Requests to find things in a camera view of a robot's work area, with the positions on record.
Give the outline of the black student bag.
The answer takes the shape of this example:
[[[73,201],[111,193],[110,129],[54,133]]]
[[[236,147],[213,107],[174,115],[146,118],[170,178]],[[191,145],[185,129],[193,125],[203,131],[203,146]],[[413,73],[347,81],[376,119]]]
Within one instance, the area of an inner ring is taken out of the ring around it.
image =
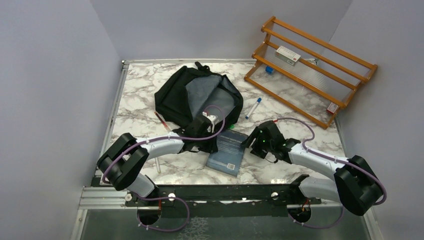
[[[185,128],[203,111],[216,115],[225,127],[236,124],[244,99],[225,74],[212,72],[207,65],[183,66],[154,94],[155,110],[168,121]]]

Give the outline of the dark blue book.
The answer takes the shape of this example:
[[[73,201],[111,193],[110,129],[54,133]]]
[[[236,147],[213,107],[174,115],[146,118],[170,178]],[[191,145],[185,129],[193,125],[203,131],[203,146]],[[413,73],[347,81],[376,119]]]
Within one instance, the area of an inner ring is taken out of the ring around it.
[[[241,144],[247,137],[248,135],[232,129],[221,132],[216,141],[218,151],[208,156],[206,167],[237,177],[245,151]]]

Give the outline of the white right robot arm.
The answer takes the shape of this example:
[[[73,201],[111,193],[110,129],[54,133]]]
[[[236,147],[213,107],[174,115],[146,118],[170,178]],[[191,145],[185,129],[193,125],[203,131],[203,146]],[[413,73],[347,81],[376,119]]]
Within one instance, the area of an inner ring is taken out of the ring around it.
[[[338,202],[352,214],[362,216],[387,199],[385,187],[363,157],[339,157],[308,147],[305,141],[285,138],[275,120],[258,125],[241,146],[259,158],[272,154],[277,161],[325,176],[324,179],[306,176],[292,186],[288,196],[296,204],[307,198],[320,198]]]

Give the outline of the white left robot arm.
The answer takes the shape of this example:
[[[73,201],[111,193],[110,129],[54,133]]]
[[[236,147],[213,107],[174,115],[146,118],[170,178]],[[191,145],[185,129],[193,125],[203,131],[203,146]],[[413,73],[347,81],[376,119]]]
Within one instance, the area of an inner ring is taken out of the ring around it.
[[[162,136],[135,138],[122,134],[96,163],[102,172],[102,181],[110,183],[117,191],[128,190],[138,195],[144,205],[157,200],[157,186],[141,174],[146,161],[165,155],[188,152],[193,148],[217,152],[217,135],[223,124],[216,115],[203,112],[185,128],[174,129]]]

